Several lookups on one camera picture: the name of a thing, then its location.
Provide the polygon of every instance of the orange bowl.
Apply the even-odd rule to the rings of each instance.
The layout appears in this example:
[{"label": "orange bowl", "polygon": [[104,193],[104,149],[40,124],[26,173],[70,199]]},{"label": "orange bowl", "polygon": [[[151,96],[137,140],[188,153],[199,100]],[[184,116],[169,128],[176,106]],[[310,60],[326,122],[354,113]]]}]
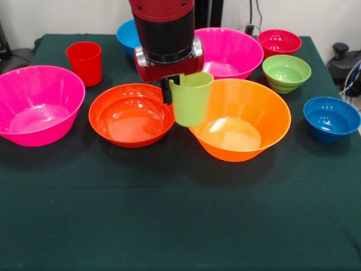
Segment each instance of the orange bowl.
[{"label": "orange bowl", "polygon": [[126,148],[158,141],[174,124],[173,107],[163,104],[161,89],[146,84],[111,88],[89,109],[92,128],[106,140]]},{"label": "orange bowl", "polygon": [[190,127],[203,148],[230,162],[254,158],[288,132],[291,114],[273,90],[248,80],[215,80],[205,121]]}]

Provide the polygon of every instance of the small green bowl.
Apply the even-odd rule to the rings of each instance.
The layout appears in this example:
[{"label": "small green bowl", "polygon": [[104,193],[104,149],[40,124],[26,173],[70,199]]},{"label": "small green bowl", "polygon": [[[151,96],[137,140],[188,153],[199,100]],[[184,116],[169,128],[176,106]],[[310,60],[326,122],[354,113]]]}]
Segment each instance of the small green bowl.
[{"label": "small green bowl", "polygon": [[310,66],[291,55],[274,55],[262,64],[263,72],[271,88],[280,94],[290,93],[311,76]]}]

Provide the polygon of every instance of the bowl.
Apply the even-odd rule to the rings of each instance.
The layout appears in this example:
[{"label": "bowl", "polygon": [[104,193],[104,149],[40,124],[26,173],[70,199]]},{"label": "bowl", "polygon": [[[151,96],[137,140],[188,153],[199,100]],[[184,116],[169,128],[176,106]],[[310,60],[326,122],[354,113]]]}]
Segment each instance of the bowl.
[{"label": "bowl", "polygon": [[310,66],[291,55],[271,56],[263,62],[262,69],[271,88],[280,94],[294,91],[311,76]]},{"label": "bowl", "polygon": [[265,58],[272,55],[292,55],[302,46],[299,36],[281,29],[261,32],[257,38],[265,52]]},{"label": "bowl", "polygon": [[284,100],[242,79],[213,82],[206,120],[190,127],[204,149],[230,162],[246,161],[279,142],[291,124]]},{"label": "bowl", "polygon": [[348,103],[331,97],[317,97],[303,107],[312,136],[321,142],[337,141],[354,131],[361,123],[359,112]]},{"label": "bowl", "polygon": [[53,143],[73,125],[85,87],[73,72],[30,66],[0,76],[0,135],[26,147]]},{"label": "bowl", "polygon": [[203,71],[214,79],[246,79],[263,60],[263,50],[251,36],[227,28],[203,28],[195,32],[204,48]]},{"label": "bowl", "polygon": [[89,109],[92,128],[106,140],[126,148],[158,141],[174,124],[173,107],[163,104],[161,89],[126,84],[98,96]]},{"label": "bowl", "polygon": [[134,58],[134,48],[140,46],[137,27],[134,20],[127,21],[118,28],[117,39],[128,56]]}]

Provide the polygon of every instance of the small blue bowl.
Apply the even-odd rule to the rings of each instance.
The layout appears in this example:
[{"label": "small blue bowl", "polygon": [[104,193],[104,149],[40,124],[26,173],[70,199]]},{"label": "small blue bowl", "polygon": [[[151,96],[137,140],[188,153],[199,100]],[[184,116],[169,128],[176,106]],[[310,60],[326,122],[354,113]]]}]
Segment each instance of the small blue bowl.
[{"label": "small blue bowl", "polygon": [[134,58],[134,48],[140,46],[140,41],[138,37],[137,27],[135,26],[135,21],[130,20],[126,23],[123,23],[117,31],[117,38],[126,53]]},{"label": "small blue bowl", "polygon": [[359,112],[348,103],[331,97],[317,97],[303,107],[310,132],[321,142],[334,142],[356,131],[361,123]]}]

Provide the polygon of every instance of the small red bowl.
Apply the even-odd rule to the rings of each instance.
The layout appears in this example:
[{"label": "small red bowl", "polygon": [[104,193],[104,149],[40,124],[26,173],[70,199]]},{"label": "small red bowl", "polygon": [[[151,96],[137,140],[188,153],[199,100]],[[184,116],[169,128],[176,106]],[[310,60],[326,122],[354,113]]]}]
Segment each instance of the small red bowl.
[{"label": "small red bowl", "polygon": [[265,58],[272,55],[293,55],[302,45],[299,36],[281,29],[263,31],[257,40],[263,48]]},{"label": "small red bowl", "polygon": [[163,103],[160,88],[126,84],[111,88],[92,103],[89,122],[103,138],[126,148],[161,139],[174,124],[173,106]]}]

